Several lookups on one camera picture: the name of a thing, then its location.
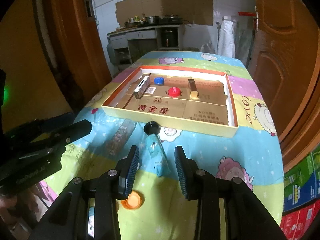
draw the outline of blue bottle cap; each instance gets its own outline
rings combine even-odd
[[[156,85],[163,85],[164,84],[164,78],[163,77],[157,77],[154,80]]]

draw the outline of metal bolt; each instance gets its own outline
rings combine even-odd
[[[108,171],[108,175],[109,176],[114,176],[114,175],[117,175],[117,171],[116,170],[110,170],[110,171]]]
[[[73,184],[79,184],[81,182],[81,178],[79,178],[79,177],[76,177],[76,178],[74,178],[73,180],[72,180],[72,183]]]
[[[204,170],[196,170],[196,174],[198,174],[199,176],[203,176],[205,174],[205,171]]]
[[[242,179],[239,178],[239,177],[234,177],[234,178],[233,178],[233,182],[236,183],[236,184],[241,184]]]

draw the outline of green light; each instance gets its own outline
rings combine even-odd
[[[5,104],[8,101],[9,98],[9,90],[8,87],[4,87],[4,94],[3,94],[3,104]]]

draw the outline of barcode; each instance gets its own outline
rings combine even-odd
[[[308,210],[307,220],[311,218],[311,215],[312,215],[312,208]]]
[[[146,94],[153,94],[155,90],[156,90],[155,87],[148,87],[145,93]]]

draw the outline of yellow wall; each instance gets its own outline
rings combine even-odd
[[[0,68],[7,73],[4,131],[71,111],[42,52],[32,0],[15,0],[0,22]]]

